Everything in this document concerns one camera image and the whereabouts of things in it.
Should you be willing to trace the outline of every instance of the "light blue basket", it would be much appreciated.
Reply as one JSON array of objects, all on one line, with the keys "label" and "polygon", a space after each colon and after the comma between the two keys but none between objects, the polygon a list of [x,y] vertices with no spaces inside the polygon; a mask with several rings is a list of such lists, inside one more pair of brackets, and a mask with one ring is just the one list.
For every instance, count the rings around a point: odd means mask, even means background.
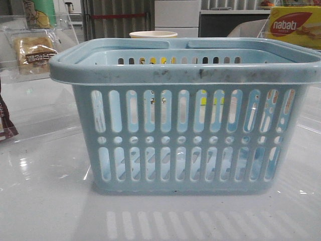
[{"label": "light blue basket", "polygon": [[73,85],[99,188],[252,193],[285,159],[320,60],[265,39],[96,39],[50,67]]}]

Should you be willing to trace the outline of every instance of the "white cabinet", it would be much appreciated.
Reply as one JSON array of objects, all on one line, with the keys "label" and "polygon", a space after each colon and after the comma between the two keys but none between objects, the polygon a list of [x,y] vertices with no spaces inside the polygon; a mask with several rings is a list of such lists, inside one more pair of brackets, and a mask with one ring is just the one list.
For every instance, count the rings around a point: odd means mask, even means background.
[{"label": "white cabinet", "polygon": [[155,30],[173,31],[178,37],[197,37],[201,0],[155,1]]}]

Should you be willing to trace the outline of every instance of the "snack package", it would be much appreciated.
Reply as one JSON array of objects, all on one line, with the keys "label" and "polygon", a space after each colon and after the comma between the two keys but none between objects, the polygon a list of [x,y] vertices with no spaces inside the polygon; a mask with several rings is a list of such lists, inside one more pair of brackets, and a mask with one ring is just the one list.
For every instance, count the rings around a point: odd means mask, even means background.
[{"label": "snack package", "polygon": [[16,135],[18,135],[18,131],[11,122],[8,108],[1,97],[0,80],[0,142]]},{"label": "snack package", "polygon": [[266,37],[321,49],[320,7],[274,7]]},{"label": "snack package", "polygon": [[14,38],[14,48],[22,75],[49,72],[49,59],[57,54],[52,40],[47,36]]},{"label": "snack package", "polygon": [[57,24],[53,0],[23,0],[29,28],[51,29]]}]

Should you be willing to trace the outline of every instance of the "chocolate snack bag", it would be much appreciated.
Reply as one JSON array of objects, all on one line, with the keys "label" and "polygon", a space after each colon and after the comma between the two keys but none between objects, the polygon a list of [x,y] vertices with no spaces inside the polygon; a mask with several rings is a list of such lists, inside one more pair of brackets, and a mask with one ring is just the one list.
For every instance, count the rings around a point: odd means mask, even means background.
[{"label": "chocolate snack bag", "polygon": [[11,122],[8,108],[1,97],[0,79],[0,142],[16,135],[18,135],[18,131]]}]

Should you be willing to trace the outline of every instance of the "packaged bread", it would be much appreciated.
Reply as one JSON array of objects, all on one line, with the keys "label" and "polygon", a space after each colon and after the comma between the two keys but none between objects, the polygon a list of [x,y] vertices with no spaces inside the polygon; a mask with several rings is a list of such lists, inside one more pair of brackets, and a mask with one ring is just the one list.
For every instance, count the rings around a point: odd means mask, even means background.
[{"label": "packaged bread", "polygon": [[57,54],[52,40],[47,36],[15,38],[14,47],[22,75],[49,72],[49,59]]}]

